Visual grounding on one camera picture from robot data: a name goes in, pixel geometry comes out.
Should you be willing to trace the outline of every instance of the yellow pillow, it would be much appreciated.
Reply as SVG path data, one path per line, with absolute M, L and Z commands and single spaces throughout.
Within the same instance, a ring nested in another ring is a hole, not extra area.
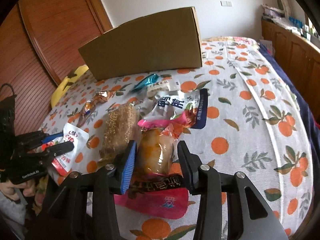
M 75 83 L 79 77 L 81 77 L 87 70 L 87 65 L 78 67 L 76 70 L 72 70 L 68 76 L 66 76 L 57 89 L 53 92 L 51 97 L 51 107 L 53 108 L 62 98 L 62 96 L 68 91 L 68 89 Z

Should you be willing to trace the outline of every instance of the navy blue blanket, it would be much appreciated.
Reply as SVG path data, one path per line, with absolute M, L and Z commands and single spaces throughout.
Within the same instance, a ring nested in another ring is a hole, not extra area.
M 302 98 L 300 93 L 294 87 L 286 73 L 278 65 L 275 59 L 268 53 L 267 48 L 260 44 L 260 53 L 270 62 L 277 74 L 290 87 L 290 90 L 297 96 L 297 101 L 300 106 L 300 115 L 303 124 L 306 128 L 308 139 L 311 144 L 312 162 L 313 162 L 313 183 L 314 183 L 314 203 L 315 206 L 320 200 L 320 130 L 315 125 L 313 115 L 310 111 L 309 105 Z

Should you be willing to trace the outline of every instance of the black strap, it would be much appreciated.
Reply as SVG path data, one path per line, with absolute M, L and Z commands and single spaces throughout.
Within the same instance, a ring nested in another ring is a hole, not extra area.
M 0 92 L 1 92 L 1 90 L 2 90 L 2 88 L 3 88 L 4 86 L 10 87 L 10 88 L 11 88 L 11 91 L 12 91 L 12 94 L 15 95 L 12 85 L 10 85 L 9 83 L 4 83 L 4 84 L 0 87 Z

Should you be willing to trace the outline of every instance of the human hand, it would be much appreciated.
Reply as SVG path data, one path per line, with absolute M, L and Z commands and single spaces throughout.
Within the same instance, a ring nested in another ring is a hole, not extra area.
M 14 185 L 11 181 L 0 183 L 0 191 L 6 197 L 16 201 L 19 199 L 18 194 L 15 192 L 14 188 L 23 188 L 23 195 L 25 197 L 32 197 L 35 195 L 35 181 L 34 179 L 28 180 L 24 183 Z

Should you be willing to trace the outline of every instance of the teal wrapper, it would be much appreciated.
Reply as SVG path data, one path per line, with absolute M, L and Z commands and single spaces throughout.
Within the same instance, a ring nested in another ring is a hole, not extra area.
M 158 76 L 157 74 L 148 75 L 133 87 L 132 92 L 137 92 L 147 85 L 156 83 L 159 77 L 160 76 Z

